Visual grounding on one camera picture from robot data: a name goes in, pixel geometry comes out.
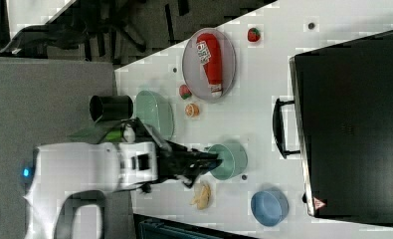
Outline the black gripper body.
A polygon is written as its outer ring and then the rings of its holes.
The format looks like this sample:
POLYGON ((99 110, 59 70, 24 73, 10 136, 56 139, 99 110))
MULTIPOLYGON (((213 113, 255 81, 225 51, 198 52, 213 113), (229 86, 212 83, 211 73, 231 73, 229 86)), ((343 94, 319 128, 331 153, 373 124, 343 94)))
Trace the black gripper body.
POLYGON ((187 188, 195 183, 195 176, 190 173, 190 165, 195 161, 196 151, 189 150, 186 146, 166 141, 157 149, 156 183, 166 180, 180 180, 187 188))

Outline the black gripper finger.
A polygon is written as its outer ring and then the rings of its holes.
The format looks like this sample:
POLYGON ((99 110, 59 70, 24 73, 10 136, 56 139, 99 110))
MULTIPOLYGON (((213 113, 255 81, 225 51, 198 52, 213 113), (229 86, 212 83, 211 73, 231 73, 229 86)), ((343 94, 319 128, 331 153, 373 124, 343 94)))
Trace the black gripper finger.
POLYGON ((221 160, 198 161, 193 167, 193 171, 197 174, 205 174, 219 167, 221 164, 221 160))
POLYGON ((195 161, 218 161, 219 155, 217 153, 205 152, 205 151, 193 151, 193 159, 195 161))

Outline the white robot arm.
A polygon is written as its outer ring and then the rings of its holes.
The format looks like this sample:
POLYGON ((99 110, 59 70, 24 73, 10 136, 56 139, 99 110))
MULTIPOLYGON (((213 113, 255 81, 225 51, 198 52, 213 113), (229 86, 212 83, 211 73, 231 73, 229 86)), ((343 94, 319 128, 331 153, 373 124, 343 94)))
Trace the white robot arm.
POLYGON ((23 169, 28 209, 25 239, 79 239, 78 209, 104 211, 108 194, 179 180, 191 188, 196 179, 222 163, 216 153, 154 142, 47 144, 34 150, 23 169))

